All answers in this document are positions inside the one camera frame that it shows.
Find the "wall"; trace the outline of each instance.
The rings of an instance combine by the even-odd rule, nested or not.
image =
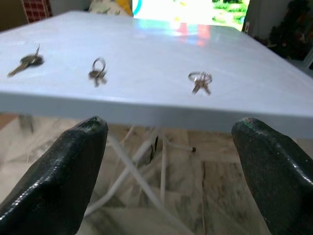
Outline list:
[[[0,0],[0,31],[26,23],[21,0]]]
[[[85,10],[91,0],[50,0],[52,15],[56,16],[70,10]]]
[[[250,0],[246,22],[250,21],[249,35],[262,39],[269,37],[273,26],[278,26],[288,10],[291,0]],[[309,0],[313,9],[313,0]]]

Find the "doorway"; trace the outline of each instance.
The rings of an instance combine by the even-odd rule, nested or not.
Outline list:
[[[133,0],[134,17],[242,30],[250,0]]]

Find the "brick wall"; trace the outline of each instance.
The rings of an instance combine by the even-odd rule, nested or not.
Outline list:
[[[22,0],[29,23],[52,16],[49,0]]]

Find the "key ring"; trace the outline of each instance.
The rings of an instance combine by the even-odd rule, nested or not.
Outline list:
[[[192,82],[196,82],[198,80],[203,80],[205,81],[207,84],[210,84],[212,82],[212,75],[208,72],[191,72],[188,75],[188,79]]]
[[[103,68],[102,68],[102,70],[98,73],[98,75],[96,75],[95,78],[98,78],[98,77],[104,72],[104,69],[106,68],[106,61],[105,61],[103,58],[99,57],[99,58],[97,58],[97,59],[93,62],[93,64],[92,64],[92,71],[96,71],[95,65],[96,65],[96,63],[97,63],[98,61],[100,61],[100,62],[102,63]]]
[[[39,54],[39,49],[40,49],[40,44],[38,44],[37,49],[36,49],[36,53],[35,53],[35,56],[36,56],[36,57],[37,57],[38,54]]]

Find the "cushion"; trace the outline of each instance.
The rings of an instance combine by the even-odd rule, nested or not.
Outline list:
[[[89,12],[107,15],[131,15],[128,0],[93,0]]]

